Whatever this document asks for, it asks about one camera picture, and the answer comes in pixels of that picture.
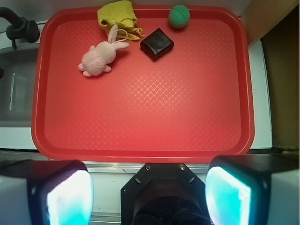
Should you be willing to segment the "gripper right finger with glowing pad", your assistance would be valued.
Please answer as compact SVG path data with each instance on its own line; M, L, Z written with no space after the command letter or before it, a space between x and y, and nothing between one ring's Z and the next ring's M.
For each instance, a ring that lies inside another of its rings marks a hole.
M217 156L206 175L205 196L215 225L298 225L299 156Z

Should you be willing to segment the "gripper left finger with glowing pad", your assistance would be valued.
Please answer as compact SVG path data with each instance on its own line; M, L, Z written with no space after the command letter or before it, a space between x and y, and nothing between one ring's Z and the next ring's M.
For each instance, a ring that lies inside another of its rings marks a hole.
M87 225L93 180L78 160L0 163L2 225Z

